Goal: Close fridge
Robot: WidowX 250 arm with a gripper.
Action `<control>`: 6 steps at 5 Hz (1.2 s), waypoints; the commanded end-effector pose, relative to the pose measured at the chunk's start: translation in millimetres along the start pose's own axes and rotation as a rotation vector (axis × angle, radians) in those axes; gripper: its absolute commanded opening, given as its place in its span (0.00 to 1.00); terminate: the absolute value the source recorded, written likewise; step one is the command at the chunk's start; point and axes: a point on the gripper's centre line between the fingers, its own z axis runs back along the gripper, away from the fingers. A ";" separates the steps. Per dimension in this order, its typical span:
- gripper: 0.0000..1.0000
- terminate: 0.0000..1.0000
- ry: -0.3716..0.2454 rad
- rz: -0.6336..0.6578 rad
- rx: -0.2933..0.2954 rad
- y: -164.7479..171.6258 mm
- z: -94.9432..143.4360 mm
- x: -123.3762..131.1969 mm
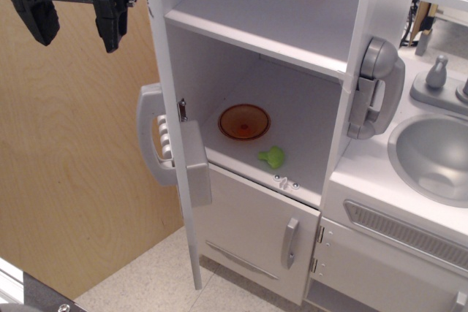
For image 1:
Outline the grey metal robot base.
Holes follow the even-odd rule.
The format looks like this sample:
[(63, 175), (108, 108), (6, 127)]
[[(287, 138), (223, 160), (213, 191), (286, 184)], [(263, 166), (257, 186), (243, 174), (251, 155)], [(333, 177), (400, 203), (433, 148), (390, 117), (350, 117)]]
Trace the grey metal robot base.
[(85, 312), (86, 309), (1, 258), (1, 311)]

